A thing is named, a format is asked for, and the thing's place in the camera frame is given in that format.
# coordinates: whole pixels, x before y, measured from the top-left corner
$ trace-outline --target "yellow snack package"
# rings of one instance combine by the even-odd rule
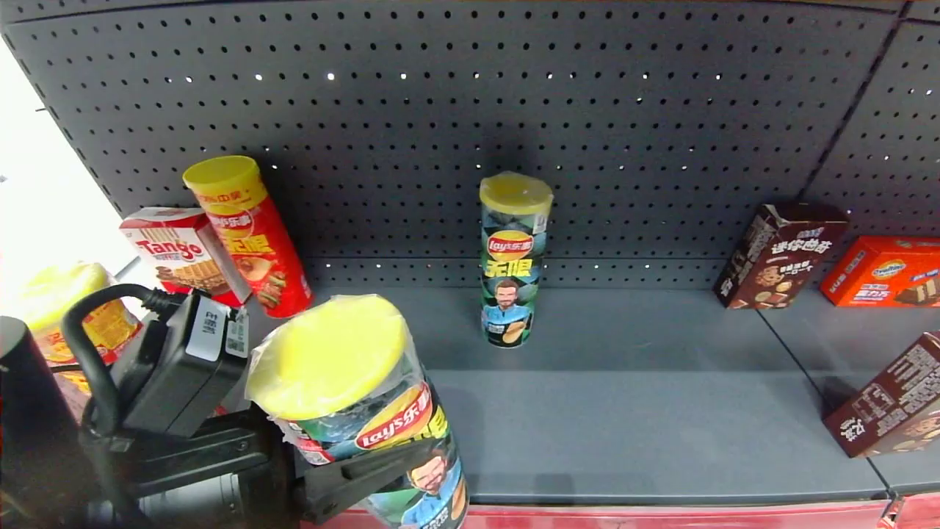
[[[77,363],[59,327],[62,316],[79,299],[112,283],[100,264],[75,263],[43,268],[23,286],[12,304],[13,315],[29,326],[50,367]],[[107,365],[118,359],[127,343],[141,329],[140,321],[119,299],[92,311],[83,326]],[[73,383],[82,393],[91,393],[81,371],[65,371],[58,375]]]

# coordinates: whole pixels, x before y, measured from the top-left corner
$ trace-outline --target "gray metal shelf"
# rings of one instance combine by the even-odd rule
[[[786,311],[762,314],[833,406],[877,375],[921,332],[940,329],[936,310],[837,308],[813,291],[802,293]],[[871,462],[897,492],[940,489],[936,450],[887,454]]]
[[[404,314],[490,504],[756,505],[885,486],[820,421],[819,396],[752,312],[705,291],[556,289],[532,339],[478,335],[478,289],[377,292]],[[258,321],[254,342],[271,320]]]

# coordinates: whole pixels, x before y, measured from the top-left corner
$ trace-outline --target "brown snack box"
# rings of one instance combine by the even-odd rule
[[[714,292],[730,309],[787,307],[848,226],[849,219],[832,206],[762,204]]]
[[[823,422],[849,457],[923,450],[940,436],[940,331],[925,332]]]

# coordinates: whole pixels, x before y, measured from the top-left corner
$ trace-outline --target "tango wafer box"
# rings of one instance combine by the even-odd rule
[[[532,332],[552,188],[507,171],[484,178],[479,198],[483,207],[480,323],[491,345],[516,347]]]
[[[729,309],[783,309],[849,227],[838,208],[806,202],[762,204],[725,265],[714,292]]]
[[[229,307],[241,307],[251,295],[199,208],[147,207],[125,218],[120,230],[167,292],[197,288]]]
[[[858,237],[820,290],[840,307],[940,306],[940,239]]]

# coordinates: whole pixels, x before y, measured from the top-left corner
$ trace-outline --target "lay's chip canister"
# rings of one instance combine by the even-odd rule
[[[392,529],[458,529],[457,444],[411,333],[379,296],[335,296],[255,348],[245,396],[311,465],[431,439],[427,458],[360,504]]]
[[[548,184],[515,172],[480,183],[480,321],[487,341],[497,347],[522,345],[532,331],[552,198]]]

